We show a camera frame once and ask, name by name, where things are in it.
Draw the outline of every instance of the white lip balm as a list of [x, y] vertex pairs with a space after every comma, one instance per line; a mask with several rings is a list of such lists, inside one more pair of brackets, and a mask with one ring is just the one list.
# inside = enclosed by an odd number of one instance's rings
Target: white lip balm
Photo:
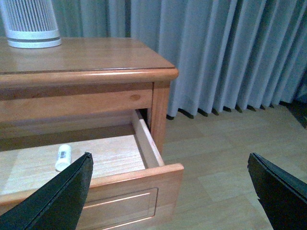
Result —
[[71, 147], [69, 145], [61, 145], [59, 147], [58, 158], [56, 162], [56, 170], [61, 172], [71, 164]]

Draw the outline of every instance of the air purifier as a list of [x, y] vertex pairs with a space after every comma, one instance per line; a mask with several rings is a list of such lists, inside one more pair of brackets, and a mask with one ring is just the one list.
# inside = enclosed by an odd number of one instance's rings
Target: air purifier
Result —
[[0, 0], [8, 43], [17, 48], [61, 44], [51, 0]]

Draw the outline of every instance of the wooden floor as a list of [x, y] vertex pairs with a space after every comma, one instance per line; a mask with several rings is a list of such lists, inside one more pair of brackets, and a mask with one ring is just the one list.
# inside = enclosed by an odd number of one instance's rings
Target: wooden floor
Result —
[[167, 121], [163, 158], [184, 165], [171, 222], [148, 230], [272, 230], [249, 173], [256, 152], [307, 182], [307, 130], [286, 107]]

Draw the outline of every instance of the wooden cabinet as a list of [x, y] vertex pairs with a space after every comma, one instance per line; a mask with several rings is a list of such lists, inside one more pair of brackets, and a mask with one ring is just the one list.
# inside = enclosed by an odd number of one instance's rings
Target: wooden cabinet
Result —
[[[64, 38], [46, 49], [0, 39], [0, 214], [72, 160], [91, 152], [94, 171], [79, 230], [142, 229], [171, 219], [181, 164], [162, 152], [175, 67], [129, 38]], [[146, 121], [139, 109], [147, 109]]]

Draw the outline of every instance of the white cylindrical object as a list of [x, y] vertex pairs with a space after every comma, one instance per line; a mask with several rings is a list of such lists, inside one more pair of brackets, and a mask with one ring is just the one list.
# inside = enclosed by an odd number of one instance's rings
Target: white cylindrical object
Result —
[[61, 45], [51, 0], [0, 0], [8, 43], [17, 48]]
[[61, 145], [59, 147], [58, 158], [56, 162], [56, 170], [61, 172], [71, 164], [71, 147], [69, 145]]

